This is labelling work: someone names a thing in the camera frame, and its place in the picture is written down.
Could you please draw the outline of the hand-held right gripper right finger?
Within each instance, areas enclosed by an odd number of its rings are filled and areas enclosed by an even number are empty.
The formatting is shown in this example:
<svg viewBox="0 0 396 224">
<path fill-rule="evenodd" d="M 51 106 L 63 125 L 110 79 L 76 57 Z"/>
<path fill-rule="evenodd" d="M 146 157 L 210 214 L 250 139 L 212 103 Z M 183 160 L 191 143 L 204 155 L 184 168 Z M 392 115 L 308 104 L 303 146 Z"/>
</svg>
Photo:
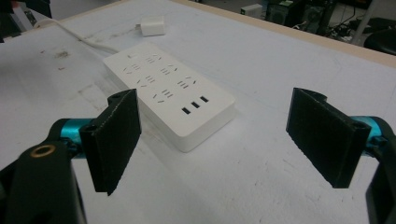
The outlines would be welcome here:
<svg viewBox="0 0 396 224">
<path fill-rule="evenodd" d="M 350 185 L 361 154 L 382 156 L 388 124 L 375 116 L 348 116 L 321 93 L 292 91 L 286 131 L 296 146 L 335 189 Z"/>
</svg>

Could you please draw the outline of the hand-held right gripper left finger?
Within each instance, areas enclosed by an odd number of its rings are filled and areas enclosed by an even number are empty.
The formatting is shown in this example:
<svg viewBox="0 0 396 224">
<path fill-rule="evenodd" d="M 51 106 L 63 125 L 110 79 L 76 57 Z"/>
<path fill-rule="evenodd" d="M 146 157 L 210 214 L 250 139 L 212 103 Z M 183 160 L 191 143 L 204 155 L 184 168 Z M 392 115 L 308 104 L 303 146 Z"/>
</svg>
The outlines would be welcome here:
<svg viewBox="0 0 396 224">
<path fill-rule="evenodd" d="M 77 158 L 87 160 L 96 192 L 111 195 L 141 134 L 137 90 L 115 93 L 95 119 L 64 119 L 60 139 Z"/>
</svg>

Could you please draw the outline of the white power strip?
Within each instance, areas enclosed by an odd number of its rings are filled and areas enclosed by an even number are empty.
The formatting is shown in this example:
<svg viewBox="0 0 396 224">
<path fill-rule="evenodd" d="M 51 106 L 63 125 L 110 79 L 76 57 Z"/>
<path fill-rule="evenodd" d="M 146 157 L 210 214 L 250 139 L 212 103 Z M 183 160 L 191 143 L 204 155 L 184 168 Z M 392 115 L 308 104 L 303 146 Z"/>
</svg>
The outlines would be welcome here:
<svg viewBox="0 0 396 224">
<path fill-rule="evenodd" d="M 117 84 L 137 91 L 141 113 L 178 150 L 189 152 L 235 116 L 235 99 L 146 42 L 104 59 Z"/>
</svg>

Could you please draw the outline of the black round stool seat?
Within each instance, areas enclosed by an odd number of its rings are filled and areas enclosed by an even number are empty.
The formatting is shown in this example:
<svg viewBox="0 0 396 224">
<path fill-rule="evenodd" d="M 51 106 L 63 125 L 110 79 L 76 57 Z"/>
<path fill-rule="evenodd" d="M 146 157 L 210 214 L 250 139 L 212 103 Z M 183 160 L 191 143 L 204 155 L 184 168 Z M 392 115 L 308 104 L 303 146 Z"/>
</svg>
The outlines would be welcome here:
<svg viewBox="0 0 396 224">
<path fill-rule="evenodd" d="M 363 46 L 396 56 L 396 30 L 388 29 L 375 32 L 366 38 Z"/>
</svg>

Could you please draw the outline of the white charger plug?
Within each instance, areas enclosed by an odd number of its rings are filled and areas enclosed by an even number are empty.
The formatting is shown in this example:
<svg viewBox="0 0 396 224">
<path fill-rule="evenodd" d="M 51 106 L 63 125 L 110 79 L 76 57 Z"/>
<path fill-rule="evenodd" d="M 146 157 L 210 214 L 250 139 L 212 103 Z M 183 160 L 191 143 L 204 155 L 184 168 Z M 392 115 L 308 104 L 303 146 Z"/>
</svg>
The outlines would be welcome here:
<svg viewBox="0 0 396 224">
<path fill-rule="evenodd" d="M 165 35 L 164 16 L 142 18 L 135 28 L 142 36 Z"/>
</svg>

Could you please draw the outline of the white metal stand leg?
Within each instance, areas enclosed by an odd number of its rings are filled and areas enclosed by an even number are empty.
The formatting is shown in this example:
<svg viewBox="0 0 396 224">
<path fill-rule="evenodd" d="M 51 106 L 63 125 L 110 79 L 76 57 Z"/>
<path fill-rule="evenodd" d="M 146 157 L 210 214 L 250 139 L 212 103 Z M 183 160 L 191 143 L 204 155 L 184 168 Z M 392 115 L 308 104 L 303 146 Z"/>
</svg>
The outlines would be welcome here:
<svg viewBox="0 0 396 224">
<path fill-rule="evenodd" d="M 368 6 L 363 19 L 361 20 L 356 32 L 352 36 L 350 44 L 358 45 L 360 43 L 361 36 L 363 34 L 364 29 L 366 28 L 369 20 L 371 19 L 373 13 L 375 12 L 376 8 L 379 6 L 382 0 L 372 0 L 370 6 Z"/>
</svg>

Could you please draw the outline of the black computer tower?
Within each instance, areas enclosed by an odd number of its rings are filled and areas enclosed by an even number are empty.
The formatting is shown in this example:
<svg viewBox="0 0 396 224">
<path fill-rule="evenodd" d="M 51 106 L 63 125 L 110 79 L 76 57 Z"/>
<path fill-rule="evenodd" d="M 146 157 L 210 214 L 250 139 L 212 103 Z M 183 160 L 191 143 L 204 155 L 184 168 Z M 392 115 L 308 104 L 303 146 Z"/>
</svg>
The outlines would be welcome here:
<svg viewBox="0 0 396 224">
<path fill-rule="evenodd" d="M 265 19 L 269 22 L 324 35 L 336 0 L 269 0 Z"/>
</svg>

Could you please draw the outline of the small white box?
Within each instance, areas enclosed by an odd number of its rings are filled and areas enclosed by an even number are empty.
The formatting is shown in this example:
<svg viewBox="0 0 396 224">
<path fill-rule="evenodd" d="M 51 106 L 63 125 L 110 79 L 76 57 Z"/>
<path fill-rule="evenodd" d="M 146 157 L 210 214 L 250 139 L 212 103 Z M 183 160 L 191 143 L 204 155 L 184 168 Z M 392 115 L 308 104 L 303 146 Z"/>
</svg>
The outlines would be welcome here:
<svg viewBox="0 0 396 224">
<path fill-rule="evenodd" d="M 254 4 L 242 7 L 240 13 L 245 16 L 259 19 L 262 16 L 262 5 Z"/>
</svg>

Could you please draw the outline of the dark equipment with grey panel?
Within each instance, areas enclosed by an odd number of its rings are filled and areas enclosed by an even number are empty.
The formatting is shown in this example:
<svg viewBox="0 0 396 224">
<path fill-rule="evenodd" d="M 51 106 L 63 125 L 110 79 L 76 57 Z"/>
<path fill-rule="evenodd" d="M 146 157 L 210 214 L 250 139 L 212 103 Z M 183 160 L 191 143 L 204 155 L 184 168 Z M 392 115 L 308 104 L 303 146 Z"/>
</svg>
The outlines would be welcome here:
<svg viewBox="0 0 396 224">
<path fill-rule="evenodd" d="M 0 43 L 34 26 L 33 12 L 51 18 L 50 0 L 0 0 Z"/>
</svg>

